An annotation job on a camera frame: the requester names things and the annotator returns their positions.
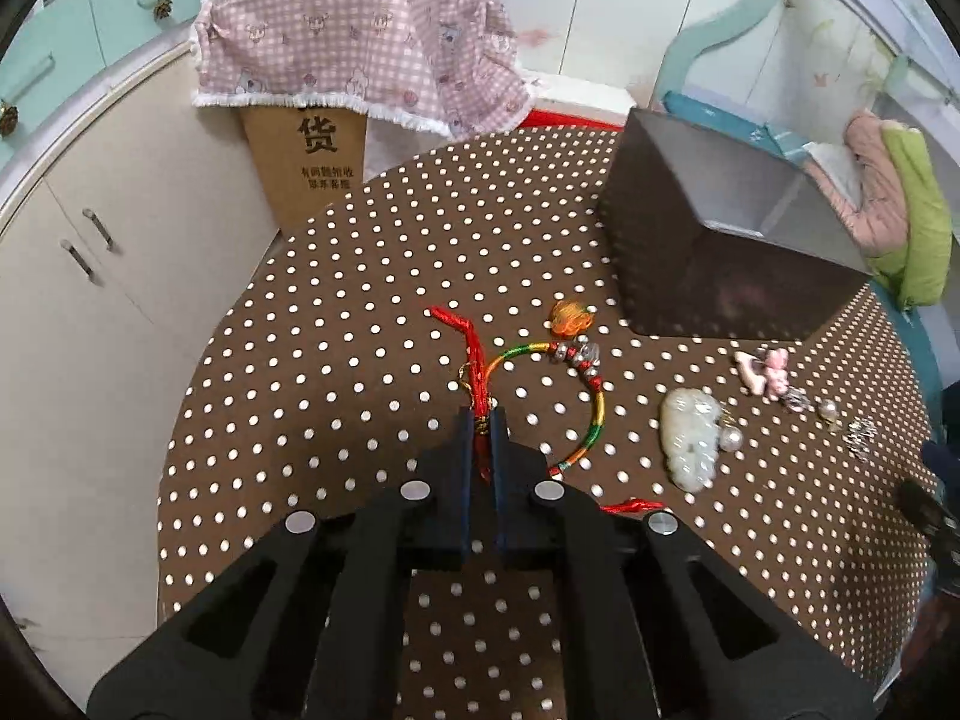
jewelry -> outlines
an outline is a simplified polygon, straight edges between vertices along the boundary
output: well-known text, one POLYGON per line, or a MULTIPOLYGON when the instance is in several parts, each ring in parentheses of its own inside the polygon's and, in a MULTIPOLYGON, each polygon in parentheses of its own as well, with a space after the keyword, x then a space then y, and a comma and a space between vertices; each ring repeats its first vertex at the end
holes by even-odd
POLYGON ((834 422, 840 418, 840 407, 835 400, 821 400, 817 405, 817 413, 828 422, 834 422))
POLYGON ((685 493, 699 493, 716 476, 723 412, 702 389, 671 389, 661 403, 659 437, 670 480, 685 493))
POLYGON ((803 413, 810 408, 810 399, 806 396, 806 393, 795 386, 789 386, 781 400, 793 413, 803 413))
POLYGON ((877 425, 868 416, 854 419, 847 427, 843 442, 848 452, 859 461, 870 458, 870 439, 877 437, 877 425))
POLYGON ((721 452, 736 452, 743 446, 743 431, 737 427, 733 415, 722 406, 720 407, 720 437, 717 446, 721 452))
POLYGON ((843 422, 840 421, 840 407, 834 400, 822 400, 817 404, 817 413, 827 423, 827 432, 836 436, 843 430, 843 422))
POLYGON ((488 436, 490 435, 490 396, 487 391, 486 361, 483 344, 477 337, 473 322, 460 317, 443 306, 430 306, 428 309, 434 319, 462 333, 467 346, 467 362, 460 366, 458 379, 470 396, 470 408, 473 411, 473 454, 480 477, 490 480, 490 453, 488 436))
POLYGON ((770 400, 779 400, 790 389, 790 373, 787 370, 789 355, 786 349, 760 348, 754 354, 745 351, 733 353, 740 381, 750 395, 766 395, 770 400))
POLYGON ((577 446, 573 452, 571 452, 565 459, 561 460, 555 466, 552 466, 550 469, 551 476, 557 476, 558 474, 563 473, 577 463, 580 459, 583 459, 587 455, 587 452, 596 444, 597 439, 600 437, 600 433, 603 430, 604 419, 606 418, 606 406, 603 399, 603 379, 600 377, 599 372, 597 371, 596 365, 594 365, 594 357, 592 356, 592 350, 587 350, 587 354, 584 354, 585 346, 596 346, 595 343, 564 343, 563 341, 540 341, 539 343, 522 343, 520 346, 514 346, 512 349, 507 349, 503 354, 493 360, 487 366, 487 381, 490 381, 490 377, 495 370, 498 369, 503 362, 507 360, 512 360, 514 357, 520 357, 521 354, 534 354, 539 352, 541 354, 549 354, 552 359, 556 360, 560 356, 560 350, 563 349, 563 360, 570 365, 570 367, 576 368, 580 372, 581 378, 584 381, 593 395, 593 414, 590 419, 590 426, 587 429, 587 435, 584 436, 582 442, 577 446))
POLYGON ((550 309, 550 333, 557 338, 576 338, 592 324, 593 314, 576 300, 558 300, 550 309))

pink jacket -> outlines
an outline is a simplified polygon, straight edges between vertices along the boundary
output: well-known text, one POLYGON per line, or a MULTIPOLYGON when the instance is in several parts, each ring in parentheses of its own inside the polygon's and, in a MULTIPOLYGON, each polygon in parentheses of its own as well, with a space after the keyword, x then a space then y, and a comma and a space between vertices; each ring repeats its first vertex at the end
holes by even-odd
POLYGON ((909 230, 904 186, 880 137, 880 130, 885 127, 902 125, 886 122, 863 110, 853 116, 844 133, 845 143, 863 167, 863 205, 859 210, 848 203, 812 159, 803 165, 868 257, 878 257, 902 247, 909 230))

pearl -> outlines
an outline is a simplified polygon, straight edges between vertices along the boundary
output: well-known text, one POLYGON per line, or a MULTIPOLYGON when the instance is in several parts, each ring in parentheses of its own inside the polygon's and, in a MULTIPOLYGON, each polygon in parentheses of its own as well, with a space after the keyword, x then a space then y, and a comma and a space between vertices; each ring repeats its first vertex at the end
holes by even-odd
POLYGON ((743 431, 736 425, 727 425, 720 429, 720 440, 717 443, 721 451, 736 452, 743 446, 743 431))
POLYGON ((817 413, 827 422, 834 422, 840 415, 840 407, 834 400, 822 400, 817 406, 817 413))

white wall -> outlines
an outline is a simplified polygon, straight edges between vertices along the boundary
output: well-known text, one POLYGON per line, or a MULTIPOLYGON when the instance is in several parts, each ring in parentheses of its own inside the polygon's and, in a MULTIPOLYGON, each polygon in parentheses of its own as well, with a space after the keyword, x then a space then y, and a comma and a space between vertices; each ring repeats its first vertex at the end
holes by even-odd
POLYGON ((764 22, 701 56, 688 84, 746 106, 818 141, 838 142, 854 111, 870 107, 890 52, 838 0, 784 0, 764 22))
MULTIPOLYGON (((737 0, 503 0, 525 68, 627 89, 650 101, 659 66, 684 26, 737 0)), ((727 98, 759 122, 839 141, 870 106, 891 55, 839 0, 782 0, 749 33, 697 59, 688 88, 727 98)))

cardboard box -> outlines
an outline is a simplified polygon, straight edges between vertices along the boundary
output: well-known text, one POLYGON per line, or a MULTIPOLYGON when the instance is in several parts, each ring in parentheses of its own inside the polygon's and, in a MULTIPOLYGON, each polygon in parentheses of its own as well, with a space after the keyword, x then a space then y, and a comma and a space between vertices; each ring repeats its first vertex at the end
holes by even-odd
POLYGON ((344 108, 241 109, 253 164, 290 234, 363 184, 367 117, 344 108))

